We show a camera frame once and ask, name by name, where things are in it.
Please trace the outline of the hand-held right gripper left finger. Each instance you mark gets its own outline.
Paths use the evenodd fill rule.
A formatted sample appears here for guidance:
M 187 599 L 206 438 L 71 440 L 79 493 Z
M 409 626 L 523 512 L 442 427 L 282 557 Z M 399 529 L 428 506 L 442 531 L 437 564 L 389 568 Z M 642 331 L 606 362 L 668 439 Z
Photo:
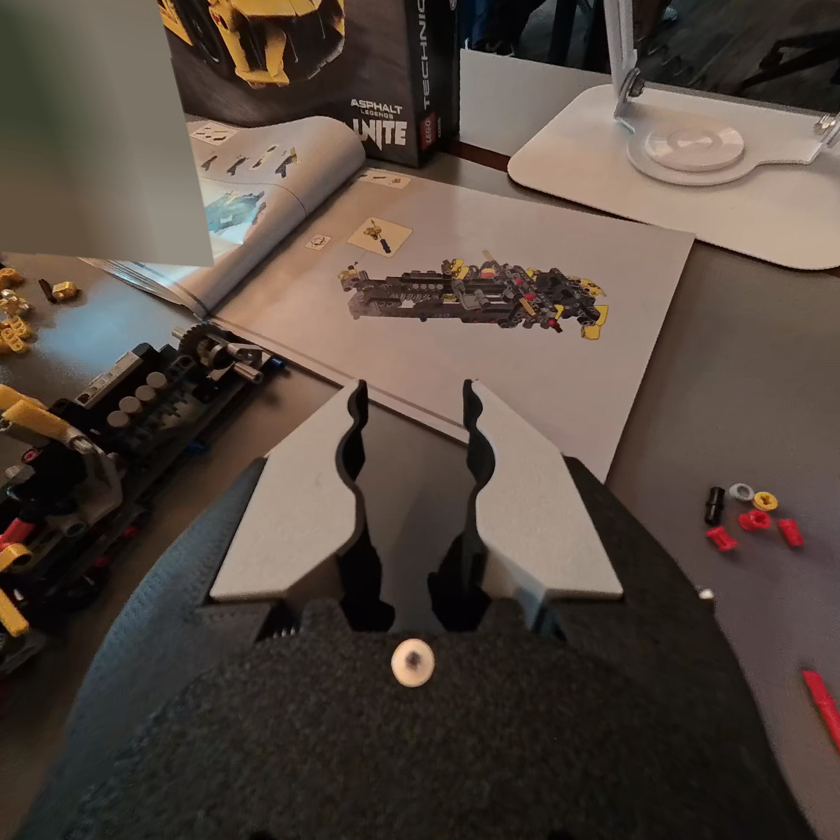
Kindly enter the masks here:
M 209 598 L 275 602 L 298 616 L 332 598 L 358 632 L 385 632 L 395 608 L 382 599 L 358 478 L 364 466 L 367 384 L 355 380 L 269 451 Z

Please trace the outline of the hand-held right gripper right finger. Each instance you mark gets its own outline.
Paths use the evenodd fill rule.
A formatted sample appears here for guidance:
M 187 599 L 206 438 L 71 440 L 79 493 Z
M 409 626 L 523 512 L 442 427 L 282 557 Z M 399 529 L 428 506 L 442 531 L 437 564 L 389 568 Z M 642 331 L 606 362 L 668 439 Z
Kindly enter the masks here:
M 465 525 L 427 577 L 449 632 L 477 630 L 490 604 L 517 603 L 538 629 L 556 600 L 618 602 L 624 590 L 559 447 L 486 385 L 463 385 Z

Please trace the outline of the partly built lego car chassis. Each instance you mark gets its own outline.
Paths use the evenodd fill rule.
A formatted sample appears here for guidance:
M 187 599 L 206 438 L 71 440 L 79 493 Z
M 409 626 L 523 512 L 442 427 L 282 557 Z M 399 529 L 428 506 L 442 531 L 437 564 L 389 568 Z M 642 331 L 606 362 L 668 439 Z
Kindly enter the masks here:
M 95 602 L 157 493 L 286 362 L 209 322 L 137 345 L 50 406 L 2 387 L 1 673 L 37 656 Z

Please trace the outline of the red lego axle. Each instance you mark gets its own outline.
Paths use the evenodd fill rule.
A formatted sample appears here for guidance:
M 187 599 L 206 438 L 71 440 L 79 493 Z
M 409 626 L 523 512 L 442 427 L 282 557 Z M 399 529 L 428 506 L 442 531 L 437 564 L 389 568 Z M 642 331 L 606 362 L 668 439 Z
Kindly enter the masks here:
M 802 668 L 801 677 L 835 750 L 839 751 L 839 709 L 831 692 L 823 677 L 812 668 Z

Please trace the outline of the pile of yellow lego pieces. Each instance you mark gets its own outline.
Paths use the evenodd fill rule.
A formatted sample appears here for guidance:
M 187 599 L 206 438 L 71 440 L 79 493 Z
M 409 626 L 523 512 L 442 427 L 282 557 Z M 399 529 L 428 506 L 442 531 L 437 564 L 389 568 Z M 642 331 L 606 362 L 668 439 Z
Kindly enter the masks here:
M 1 354 L 23 354 L 29 351 L 36 332 L 28 322 L 34 306 L 21 293 L 27 283 L 19 270 L 1 265 Z M 71 281 L 51 283 L 56 299 L 53 305 L 78 301 L 81 289 Z

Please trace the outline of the open instruction booklet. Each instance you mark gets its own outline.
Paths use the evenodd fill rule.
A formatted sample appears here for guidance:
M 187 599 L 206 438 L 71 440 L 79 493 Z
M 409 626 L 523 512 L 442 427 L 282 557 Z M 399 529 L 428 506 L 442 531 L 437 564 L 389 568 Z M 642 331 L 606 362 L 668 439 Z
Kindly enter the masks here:
M 606 477 L 693 234 L 372 169 L 326 117 L 187 129 L 213 267 L 88 264 L 452 437 L 478 380 Z

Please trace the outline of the white stand base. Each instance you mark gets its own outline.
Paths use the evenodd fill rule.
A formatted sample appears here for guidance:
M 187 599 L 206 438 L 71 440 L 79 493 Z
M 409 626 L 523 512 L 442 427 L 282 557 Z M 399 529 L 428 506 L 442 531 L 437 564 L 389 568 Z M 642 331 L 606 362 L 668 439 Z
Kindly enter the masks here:
M 838 114 L 646 88 L 630 2 L 604 2 L 612 82 L 507 165 L 520 186 L 793 270 L 839 264 Z

